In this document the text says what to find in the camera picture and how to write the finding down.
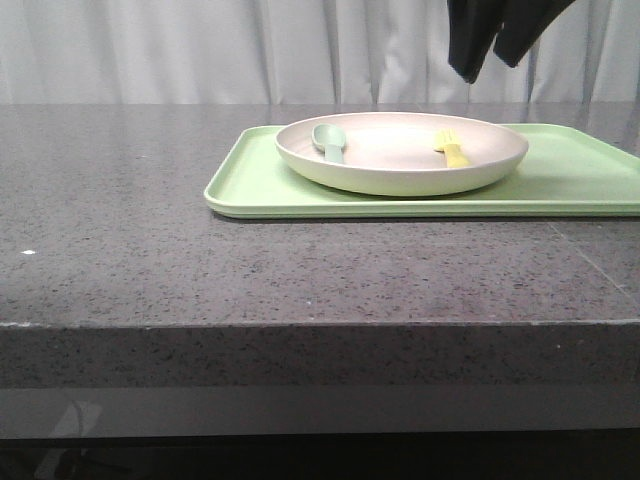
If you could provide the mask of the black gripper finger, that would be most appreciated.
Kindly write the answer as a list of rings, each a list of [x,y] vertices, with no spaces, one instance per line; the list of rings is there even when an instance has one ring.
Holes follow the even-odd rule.
[[[516,67],[546,28],[574,0],[510,0],[506,2],[502,27],[494,44],[495,55]]]
[[[473,84],[495,36],[501,29],[506,2],[502,0],[448,0],[448,62],[468,84]]]

